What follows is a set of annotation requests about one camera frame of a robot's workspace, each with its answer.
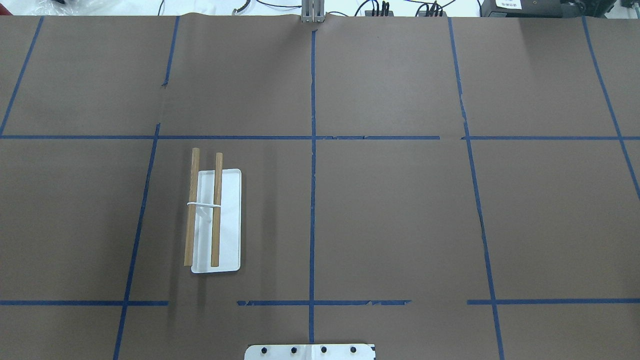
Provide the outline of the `wooden rack rod right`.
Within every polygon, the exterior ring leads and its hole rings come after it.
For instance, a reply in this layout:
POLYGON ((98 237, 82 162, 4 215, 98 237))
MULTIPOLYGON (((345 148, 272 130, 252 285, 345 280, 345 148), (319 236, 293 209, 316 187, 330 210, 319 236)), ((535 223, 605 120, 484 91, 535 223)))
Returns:
POLYGON ((221 242, 221 203, 222 203, 222 182, 223 182, 223 164, 224 154, 215 153, 214 168, 214 192, 213 192, 213 210, 212 210, 212 236, 211 236, 211 255, 210 266, 220 266, 220 242, 221 242))

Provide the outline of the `black device box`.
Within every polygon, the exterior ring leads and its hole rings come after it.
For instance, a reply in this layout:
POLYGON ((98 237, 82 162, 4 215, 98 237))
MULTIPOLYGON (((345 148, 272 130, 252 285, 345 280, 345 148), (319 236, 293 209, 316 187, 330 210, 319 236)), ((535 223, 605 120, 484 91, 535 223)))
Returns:
POLYGON ((483 0, 482 18, 602 18, 615 0, 483 0))

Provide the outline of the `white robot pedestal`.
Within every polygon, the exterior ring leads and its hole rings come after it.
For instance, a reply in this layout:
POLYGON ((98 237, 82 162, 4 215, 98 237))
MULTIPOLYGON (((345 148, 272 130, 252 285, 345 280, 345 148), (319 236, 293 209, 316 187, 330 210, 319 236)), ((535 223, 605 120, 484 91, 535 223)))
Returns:
POLYGON ((255 344, 245 360, 375 360, 375 346, 366 343, 255 344))

